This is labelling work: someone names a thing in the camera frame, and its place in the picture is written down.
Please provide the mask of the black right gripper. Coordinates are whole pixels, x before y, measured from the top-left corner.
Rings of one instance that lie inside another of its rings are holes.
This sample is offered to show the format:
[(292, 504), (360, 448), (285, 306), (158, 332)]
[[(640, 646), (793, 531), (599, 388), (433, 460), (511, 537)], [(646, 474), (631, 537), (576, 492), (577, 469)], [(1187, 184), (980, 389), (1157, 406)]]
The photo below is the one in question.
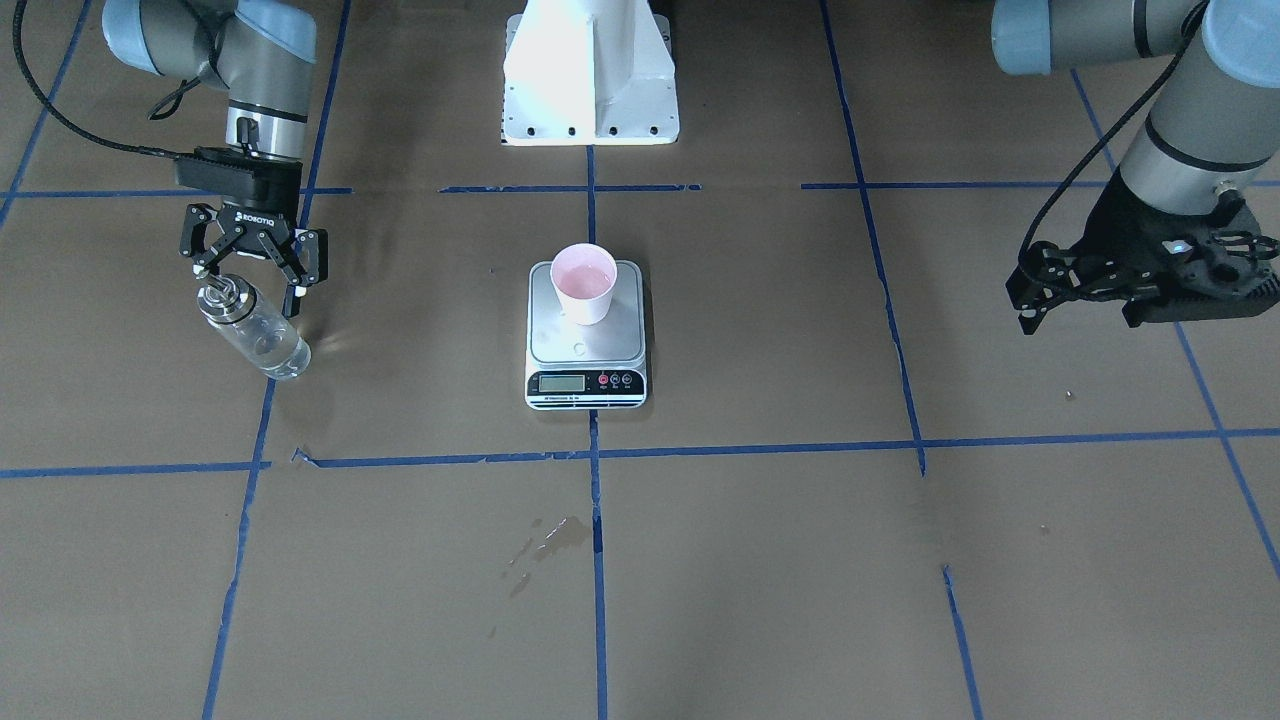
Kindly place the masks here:
[(306, 292), (328, 278), (325, 229), (297, 229), (302, 163), (268, 159), (241, 149), (198, 147), (175, 160), (175, 181), (221, 196), (221, 208), (189, 204), (179, 238), (198, 279), (220, 274), (229, 252), (285, 263), (282, 310), (296, 318)]

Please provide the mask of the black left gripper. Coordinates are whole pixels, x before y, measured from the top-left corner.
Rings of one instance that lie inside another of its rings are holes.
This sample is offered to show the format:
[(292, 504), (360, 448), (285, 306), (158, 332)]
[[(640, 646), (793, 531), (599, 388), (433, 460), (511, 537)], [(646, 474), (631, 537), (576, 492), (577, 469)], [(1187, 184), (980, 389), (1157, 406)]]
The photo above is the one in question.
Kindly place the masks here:
[(1240, 191), (1211, 193), (1210, 205), (1204, 215), (1166, 213), (1114, 174), (1069, 250), (1036, 241), (1019, 251), (1006, 292), (1019, 301), (1021, 333), (1033, 336), (1050, 311), (1085, 293), (1124, 301), (1130, 327), (1252, 318), (1277, 306), (1277, 241)]

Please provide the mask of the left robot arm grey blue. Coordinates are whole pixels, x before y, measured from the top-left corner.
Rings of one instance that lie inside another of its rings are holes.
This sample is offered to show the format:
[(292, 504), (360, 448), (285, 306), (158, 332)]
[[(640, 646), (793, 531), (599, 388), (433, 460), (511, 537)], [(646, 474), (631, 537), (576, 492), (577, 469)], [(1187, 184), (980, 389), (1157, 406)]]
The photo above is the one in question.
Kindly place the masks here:
[[(1156, 81), (1033, 218), (1005, 288), (1025, 334), (1071, 301), (1123, 304), (1129, 327), (1252, 318), (1277, 304), (1277, 241), (1245, 190), (1277, 155), (1275, 1), (998, 1), (1010, 76), (1167, 58)], [(1053, 204), (1134, 118), (1142, 126), (1082, 237), (1037, 238)]]

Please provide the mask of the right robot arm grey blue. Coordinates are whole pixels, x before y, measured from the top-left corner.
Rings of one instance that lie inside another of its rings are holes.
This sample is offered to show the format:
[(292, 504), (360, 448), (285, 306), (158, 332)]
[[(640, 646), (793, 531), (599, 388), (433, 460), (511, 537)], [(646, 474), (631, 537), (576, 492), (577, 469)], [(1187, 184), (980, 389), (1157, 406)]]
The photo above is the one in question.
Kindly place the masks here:
[(179, 251), (210, 274), (233, 252), (274, 263), (296, 316), (328, 274), (326, 232), (300, 225), (314, 18), (280, 1), (109, 1), (102, 32), (129, 67), (227, 92), (224, 145), (175, 159), (178, 184), (221, 199), (187, 208)]

